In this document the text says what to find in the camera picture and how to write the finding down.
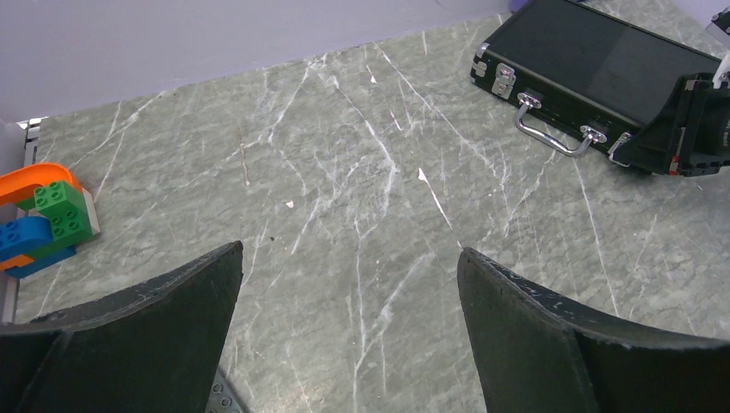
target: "silver handle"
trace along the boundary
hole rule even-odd
[[[525,125],[523,123],[523,116],[527,113],[527,111],[532,108],[539,109],[542,107],[542,104],[534,96],[527,93],[520,93],[519,95],[517,95],[517,99],[520,101],[520,103],[522,103],[522,106],[517,110],[517,113],[515,114],[515,126],[517,127],[517,129],[524,133],[527,133],[529,136],[539,140],[547,146],[550,146],[551,148],[555,149],[556,151],[562,153],[567,157],[579,157],[588,150],[588,147],[594,140],[593,137],[588,133],[584,133],[584,139],[583,142],[580,143],[580,146],[574,150],[571,150],[547,133],[538,131],[533,127]]]

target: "orange toy block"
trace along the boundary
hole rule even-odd
[[[0,271],[4,271],[8,268],[13,267],[22,267],[24,265],[28,265],[31,262],[33,262],[32,258],[20,254],[19,256],[14,256],[7,261],[0,262]]]
[[[57,163],[36,163],[0,176],[0,206],[26,200],[33,196],[36,188],[55,181],[65,181],[80,194],[84,191],[66,167]]]

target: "countertop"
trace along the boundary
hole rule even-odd
[[[669,0],[593,4],[724,52]],[[727,169],[643,176],[518,132],[468,77],[506,17],[44,120],[38,160],[94,195],[102,235],[22,283],[18,321],[241,239],[220,365],[255,412],[485,411],[467,246],[598,310],[730,339]]]

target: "toy block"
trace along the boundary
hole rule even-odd
[[[91,224],[91,233],[93,235],[102,232],[99,226],[99,218],[96,216],[96,208],[94,207],[94,197],[84,188],[84,200],[86,201],[86,213],[89,214],[89,223]]]
[[[61,216],[51,218],[51,243],[26,253],[34,261],[90,238],[92,236],[89,215],[78,209],[70,209]]]
[[[44,256],[39,260],[35,260],[23,267],[8,268],[5,270],[5,274],[20,280],[21,278],[27,277],[32,273],[37,273],[43,268],[48,268],[56,262],[63,261],[66,258],[74,255],[76,255],[76,249],[74,247],[66,247],[50,255]]]
[[[20,218],[0,226],[0,262],[51,243],[51,231],[43,217]]]
[[[7,203],[22,202],[31,196],[38,187],[51,182],[64,181],[81,193],[78,179],[57,163],[36,163],[0,176],[0,206]]]
[[[66,211],[86,212],[86,200],[81,192],[66,182],[51,182],[46,187],[36,188],[33,192],[35,209],[48,219],[62,216]]]
[[[16,202],[15,206],[21,208],[23,211],[26,211],[26,212],[30,211],[31,209],[35,208],[35,196],[31,196],[30,198],[27,198],[26,200]]]
[[[20,254],[19,256],[14,256],[9,260],[0,262],[0,271],[13,267],[22,267],[23,265],[28,265],[31,262],[33,262],[33,260],[30,257]]]

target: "gray marble tabletop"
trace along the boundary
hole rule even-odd
[[[723,52],[670,0],[594,5]],[[598,310],[730,338],[728,171],[641,176],[518,132],[468,78],[506,17],[44,120],[39,160],[79,177],[103,234],[22,283],[19,321],[241,239],[220,364],[255,412],[485,411],[467,246]]]

